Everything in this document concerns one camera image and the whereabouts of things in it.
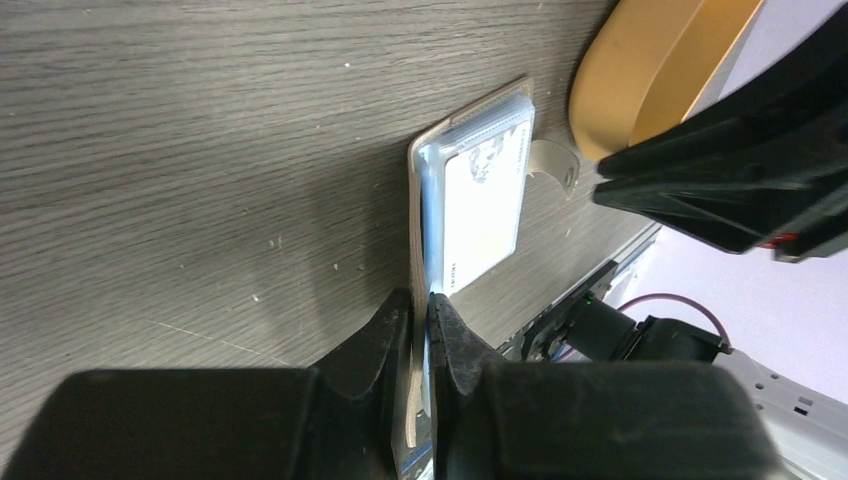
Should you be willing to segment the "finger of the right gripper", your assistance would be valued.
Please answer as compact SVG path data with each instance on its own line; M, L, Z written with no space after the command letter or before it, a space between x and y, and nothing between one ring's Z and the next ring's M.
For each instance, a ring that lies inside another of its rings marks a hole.
M846 168L847 7L721 101L671 130L603 159L606 179L698 162L777 163L779 174Z
M736 185L647 185L610 181L593 193L599 205L644 216L725 253L743 254L785 233L831 218L847 219L847 186L828 190Z

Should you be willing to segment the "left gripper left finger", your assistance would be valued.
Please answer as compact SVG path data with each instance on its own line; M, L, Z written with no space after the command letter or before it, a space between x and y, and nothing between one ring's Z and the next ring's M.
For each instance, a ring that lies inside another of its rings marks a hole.
M412 296L308 367L89 370L66 377L7 479L394 479Z

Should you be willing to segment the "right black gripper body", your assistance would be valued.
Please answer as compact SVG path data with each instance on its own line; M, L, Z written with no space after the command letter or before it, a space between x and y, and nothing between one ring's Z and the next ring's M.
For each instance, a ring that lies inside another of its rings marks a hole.
M847 249L847 219L831 218L801 233L785 233L761 245L774 261L797 264L829 258Z

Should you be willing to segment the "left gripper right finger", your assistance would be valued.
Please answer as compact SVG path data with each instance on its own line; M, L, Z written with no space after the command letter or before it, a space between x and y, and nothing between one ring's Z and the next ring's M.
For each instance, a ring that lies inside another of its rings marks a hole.
M784 479L753 403L691 361L525 363L431 296L438 479Z

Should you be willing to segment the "yellow oval tray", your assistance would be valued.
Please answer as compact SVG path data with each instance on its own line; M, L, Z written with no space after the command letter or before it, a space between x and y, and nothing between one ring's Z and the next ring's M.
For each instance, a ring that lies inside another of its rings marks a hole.
M746 27L758 1L621 1L586 51L568 101L590 161L682 123Z

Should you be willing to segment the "clear grey card holder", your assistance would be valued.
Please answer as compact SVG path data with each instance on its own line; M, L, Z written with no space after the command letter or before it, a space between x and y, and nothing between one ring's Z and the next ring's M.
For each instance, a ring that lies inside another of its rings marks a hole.
M408 147L410 283L414 306L411 385L420 390L410 393L410 410L420 408L426 415L432 413L434 386L429 372L427 302L433 293L452 295L441 290L446 162L510 126L531 121L525 183L529 176L544 174L558 182L566 194L574 190L580 164L574 152L555 141L533 136L533 91L533 79L520 77L448 115L419 134Z

